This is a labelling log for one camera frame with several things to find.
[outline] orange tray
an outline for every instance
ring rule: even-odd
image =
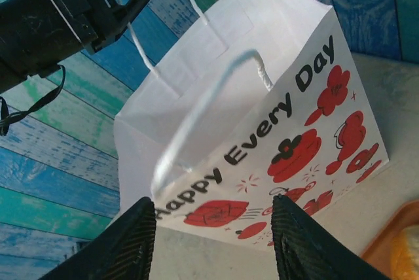
[[[395,212],[384,228],[363,251],[361,257],[390,277],[391,242],[401,230],[419,224],[419,200],[406,203]]]

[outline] black strap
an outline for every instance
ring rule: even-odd
[[[49,93],[47,93],[45,96],[43,96],[40,100],[35,102],[35,104],[29,108],[27,111],[18,111],[12,114],[9,114],[9,109],[7,108],[7,103],[4,98],[0,97],[1,102],[1,111],[0,111],[0,136],[6,136],[7,132],[9,131],[9,127],[11,124],[19,122],[23,120],[25,117],[27,117],[29,114],[38,111],[39,109],[42,109],[46,105],[48,105],[51,101],[54,101],[60,92],[62,91],[64,87],[65,82],[65,67],[62,65],[59,65],[61,67],[61,70],[63,71],[63,79],[61,81],[61,84],[51,90]]]

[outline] white table surface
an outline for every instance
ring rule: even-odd
[[[315,219],[359,254],[399,206],[419,198],[419,66],[354,59],[390,163]],[[278,279],[273,254],[157,229],[151,280]]]

